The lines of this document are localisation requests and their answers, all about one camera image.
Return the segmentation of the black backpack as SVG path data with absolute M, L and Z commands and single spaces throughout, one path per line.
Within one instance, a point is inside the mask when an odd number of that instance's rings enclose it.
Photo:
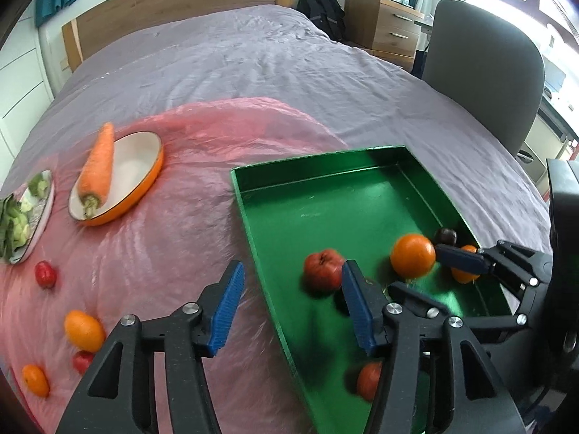
M 298 0 L 296 9 L 331 40 L 342 41 L 345 37 L 345 11 L 338 0 Z

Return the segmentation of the green metal tray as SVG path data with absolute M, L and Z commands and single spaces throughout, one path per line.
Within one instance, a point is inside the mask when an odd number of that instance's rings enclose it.
M 303 283 L 306 258 L 327 249 L 381 285 L 397 279 L 390 250 L 443 227 L 477 245 L 437 181 L 404 146 L 348 150 L 236 167 L 233 191 L 259 283 L 314 428 L 359 433 L 370 405 L 346 375 L 366 361 L 350 319 Z

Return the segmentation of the large orange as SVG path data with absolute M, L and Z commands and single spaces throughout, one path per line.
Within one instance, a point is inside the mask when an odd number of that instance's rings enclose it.
M 429 238 L 409 233 L 400 237 L 390 251 L 393 270 L 405 279 L 427 275 L 436 262 L 436 251 Z

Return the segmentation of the bok choy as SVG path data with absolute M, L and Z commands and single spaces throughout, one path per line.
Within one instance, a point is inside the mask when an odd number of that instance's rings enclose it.
M 1 258 L 8 263 L 17 248 L 25 246 L 30 236 L 29 216 L 11 194 L 1 203 Z

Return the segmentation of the small orange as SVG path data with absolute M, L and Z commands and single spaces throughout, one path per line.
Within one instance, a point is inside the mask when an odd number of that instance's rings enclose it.
M 47 398 L 50 394 L 50 385 L 48 379 L 38 365 L 25 365 L 22 368 L 22 379 L 26 388 L 39 398 Z

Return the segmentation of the grey bed cover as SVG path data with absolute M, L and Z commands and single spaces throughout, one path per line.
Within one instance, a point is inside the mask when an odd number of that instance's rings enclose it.
M 519 163 L 462 106 L 403 69 L 333 42 L 293 9 L 264 5 L 170 22 L 88 58 L 26 139 L 3 187 L 102 123 L 193 102 L 268 97 L 347 146 L 406 146 L 484 246 L 550 251 L 549 208 Z

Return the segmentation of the wooden drawer cabinet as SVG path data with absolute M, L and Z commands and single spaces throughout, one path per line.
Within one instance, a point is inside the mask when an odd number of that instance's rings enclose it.
M 424 15 L 392 0 L 345 0 L 345 40 L 410 72 Z

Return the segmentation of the wooden headboard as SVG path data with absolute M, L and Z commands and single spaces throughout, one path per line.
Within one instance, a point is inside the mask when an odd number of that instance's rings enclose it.
M 84 60 L 120 38 L 142 29 L 245 7 L 293 0 L 106 0 L 62 26 L 68 66 Z

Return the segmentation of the carrot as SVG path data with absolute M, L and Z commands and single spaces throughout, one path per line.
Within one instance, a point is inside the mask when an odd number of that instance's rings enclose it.
M 104 123 L 77 181 L 77 195 L 85 218 L 93 218 L 108 199 L 112 183 L 114 142 L 113 124 Z

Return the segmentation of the grey office chair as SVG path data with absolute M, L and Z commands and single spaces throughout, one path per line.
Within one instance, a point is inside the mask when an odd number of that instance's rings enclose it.
M 515 156 L 540 107 L 545 65 L 518 27 L 464 1 L 441 0 L 422 80 L 462 106 Z

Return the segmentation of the white wardrobe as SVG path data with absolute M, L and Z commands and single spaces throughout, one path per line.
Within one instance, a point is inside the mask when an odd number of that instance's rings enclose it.
M 0 59 L 1 181 L 53 101 L 32 16 L 13 27 Z

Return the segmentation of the small dark plum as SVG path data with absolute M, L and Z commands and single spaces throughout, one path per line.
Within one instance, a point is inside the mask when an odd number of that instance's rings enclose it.
M 454 229 L 448 227 L 439 228 L 434 235 L 433 243 L 435 245 L 444 244 L 455 247 L 457 242 L 457 233 Z

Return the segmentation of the small green vegetable piece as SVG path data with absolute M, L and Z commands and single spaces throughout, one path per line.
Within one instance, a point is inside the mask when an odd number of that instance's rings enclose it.
M 44 173 L 38 173 L 28 183 L 28 190 L 32 197 L 43 199 L 47 195 L 47 190 L 50 186 L 50 180 L 46 178 Z

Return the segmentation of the pink plastic sheet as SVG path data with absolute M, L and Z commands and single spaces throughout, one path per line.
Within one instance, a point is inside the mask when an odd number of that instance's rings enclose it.
M 64 319 L 84 311 L 111 330 L 127 314 L 160 318 L 217 281 L 228 262 L 251 265 L 230 172 L 249 163 L 342 150 L 345 144 L 311 116 L 269 98 L 195 103 L 139 120 L 129 132 L 157 133 L 165 161 L 146 195 L 110 224 L 85 227 L 68 211 L 69 195 L 93 144 L 73 140 L 63 123 L 22 149 L 7 181 L 21 189 L 51 170 L 56 197 L 29 259 L 1 268 L 1 364 L 29 415 L 52 433 L 80 382 Z M 34 267 L 57 272 L 42 289 Z M 25 365 L 44 371 L 50 394 L 39 398 L 22 379 Z

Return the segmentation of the red apple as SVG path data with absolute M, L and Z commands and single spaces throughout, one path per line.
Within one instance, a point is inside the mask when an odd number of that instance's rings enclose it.
M 73 368 L 78 374 L 84 375 L 87 369 L 90 367 L 94 355 L 88 351 L 78 351 L 73 355 L 72 364 Z
M 34 277 L 42 289 L 51 289 L 57 281 L 57 272 L 48 261 L 40 261 L 34 267 Z
M 307 256 L 303 264 L 304 283 L 310 290 L 331 293 L 342 286 L 342 266 L 346 259 L 334 249 Z

